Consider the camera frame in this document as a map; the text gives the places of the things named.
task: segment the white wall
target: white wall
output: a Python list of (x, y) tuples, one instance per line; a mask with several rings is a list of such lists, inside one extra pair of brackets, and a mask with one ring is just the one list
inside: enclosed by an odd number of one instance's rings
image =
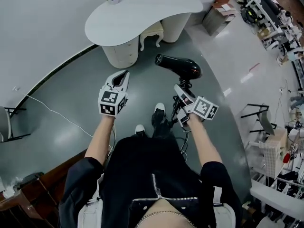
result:
[[(85, 22), (104, 0), (0, 0), (0, 105), (16, 106), (44, 76), (90, 46)], [(201, 0), (204, 8), (213, 0)]]

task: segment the zipper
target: zipper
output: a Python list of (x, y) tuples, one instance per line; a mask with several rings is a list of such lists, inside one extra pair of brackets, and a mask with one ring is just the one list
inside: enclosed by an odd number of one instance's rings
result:
[(160, 199), (169, 200), (169, 201), (185, 201), (185, 200), (193, 200), (193, 199), (197, 200), (198, 199), (197, 197), (179, 198), (179, 199), (165, 198), (165, 197), (162, 196), (161, 190), (159, 188), (157, 188), (155, 174), (152, 174), (152, 180), (153, 180), (153, 187), (154, 187), (155, 193), (157, 195), (157, 198), (133, 199), (133, 202), (136, 202), (136, 201), (156, 201), (156, 200), (160, 200)]

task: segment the black jacket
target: black jacket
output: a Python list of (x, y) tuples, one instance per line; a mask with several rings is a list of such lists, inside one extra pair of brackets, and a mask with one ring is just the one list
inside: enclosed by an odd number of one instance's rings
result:
[[(62, 228), (77, 227), (78, 213), (92, 197), (96, 180), (103, 172), (103, 166), (90, 157), (70, 168), (59, 205)], [(160, 197), (166, 198), (196, 227), (215, 227), (214, 186), (222, 187), (221, 202), (233, 208), (236, 227), (240, 227), (241, 205), (225, 166), (208, 162), (199, 177), (187, 166), (174, 141), (122, 139), (117, 143), (104, 174), (100, 185), (100, 197), (104, 202), (102, 228), (135, 227)]]

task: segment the kidney-shaped table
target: kidney-shaped table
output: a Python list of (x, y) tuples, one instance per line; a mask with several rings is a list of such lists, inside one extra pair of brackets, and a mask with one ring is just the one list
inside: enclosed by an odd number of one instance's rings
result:
[(179, 38), (191, 13), (201, 12), (200, 0), (120, 0), (104, 2), (89, 16), (85, 34), (103, 47), (110, 63), (117, 68), (132, 66), (138, 57), (138, 36), (162, 20), (163, 40)]

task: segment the chain necklace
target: chain necklace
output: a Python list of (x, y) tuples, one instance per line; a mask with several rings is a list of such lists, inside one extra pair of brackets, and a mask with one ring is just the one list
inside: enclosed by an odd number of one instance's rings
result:
[(173, 211), (159, 211), (159, 212), (154, 212), (149, 215), (146, 215), (146, 216), (142, 217), (142, 219), (138, 222), (138, 224), (136, 225), (135, 228), (138, 228), (146, 219), (148, 219), (152, 216), (161, 214), (161, 213), (171, 213), (171, 214), (181, 216), (181, 217), (185, 218), (189, 222), (190, 225), (192, 225), (194, 228), (196, 228), (196, 226), (186, 216), (184, 216), (183, 214), (177, 213), (177, 212), (173, 212)]

